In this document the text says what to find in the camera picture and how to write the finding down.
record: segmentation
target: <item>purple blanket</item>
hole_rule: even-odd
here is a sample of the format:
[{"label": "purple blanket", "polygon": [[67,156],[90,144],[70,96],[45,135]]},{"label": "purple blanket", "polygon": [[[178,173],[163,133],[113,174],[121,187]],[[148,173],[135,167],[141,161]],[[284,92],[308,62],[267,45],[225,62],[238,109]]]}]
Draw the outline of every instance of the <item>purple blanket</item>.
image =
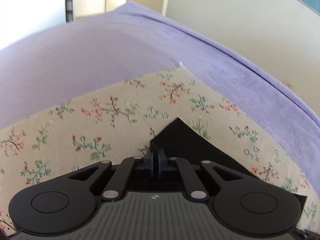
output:
[{"label": "purple blanket", "polygon": [[0,51],[0,128],[68,98],[180,61],[268,132],[320,195],[316,114],[239,54],[133,2]]}]

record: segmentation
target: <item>beige floral fabric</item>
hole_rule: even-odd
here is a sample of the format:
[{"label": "beige floral fabric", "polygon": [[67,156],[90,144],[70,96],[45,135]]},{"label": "beige floral fabric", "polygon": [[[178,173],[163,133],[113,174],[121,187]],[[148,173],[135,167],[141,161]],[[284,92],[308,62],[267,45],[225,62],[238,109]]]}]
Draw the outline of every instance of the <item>beige floral fabric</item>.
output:
[{"label": "beige floral fabric", "polygon": [[117,83],[2,129],[0,227],[14,233],[8,205],[18,191],[103,159],[143,156],[176,117],[261,180],[307,195],[298,227],[320,231],[320,199],[289,155],[183,67]]}]

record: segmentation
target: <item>logo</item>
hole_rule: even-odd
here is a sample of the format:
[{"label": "logo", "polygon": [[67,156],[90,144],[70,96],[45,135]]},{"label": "logo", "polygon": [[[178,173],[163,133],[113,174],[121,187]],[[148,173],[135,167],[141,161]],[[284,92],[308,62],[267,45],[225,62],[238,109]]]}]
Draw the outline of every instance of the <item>logo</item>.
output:
[{"label": "logo", "polygon": [[154,199],[154,200],[157,200],[158,198],[160,198],[160,196],[159,195],[153,195],[153,196],[151,196],[151,198]]}]

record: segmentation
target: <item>folded cloth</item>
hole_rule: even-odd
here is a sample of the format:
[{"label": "folded cloth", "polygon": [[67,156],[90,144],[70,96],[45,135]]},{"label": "folded cloth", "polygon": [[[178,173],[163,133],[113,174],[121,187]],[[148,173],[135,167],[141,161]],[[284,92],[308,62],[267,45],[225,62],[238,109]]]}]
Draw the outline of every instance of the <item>folded cloth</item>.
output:
[{"label": "folded cloth", "polygon": [[175,119],[153,138],[150,146],[153,151],[163,148],[166,157],[184,158],[195,165],[208,160],[256,178],[229,155],[194,132],[180,118]]}]

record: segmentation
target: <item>gray ribbed plate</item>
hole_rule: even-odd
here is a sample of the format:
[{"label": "gray ribbed plate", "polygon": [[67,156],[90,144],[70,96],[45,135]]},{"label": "gray ribbed plate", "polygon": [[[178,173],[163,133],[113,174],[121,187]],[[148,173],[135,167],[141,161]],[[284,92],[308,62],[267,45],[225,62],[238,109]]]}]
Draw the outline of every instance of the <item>gray ribbed plate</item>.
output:
[{"label": "gray ribbed plate", "polygon": [[[91,221],[74,232],[51,237],[21,232],[12,239],[254,240],[231,232],[217,222],[205,204],[190,202],[182,193],[139,192],[128,192],[121,201],[104,203]],[[294,240],[289,234],[270,239]]]}]

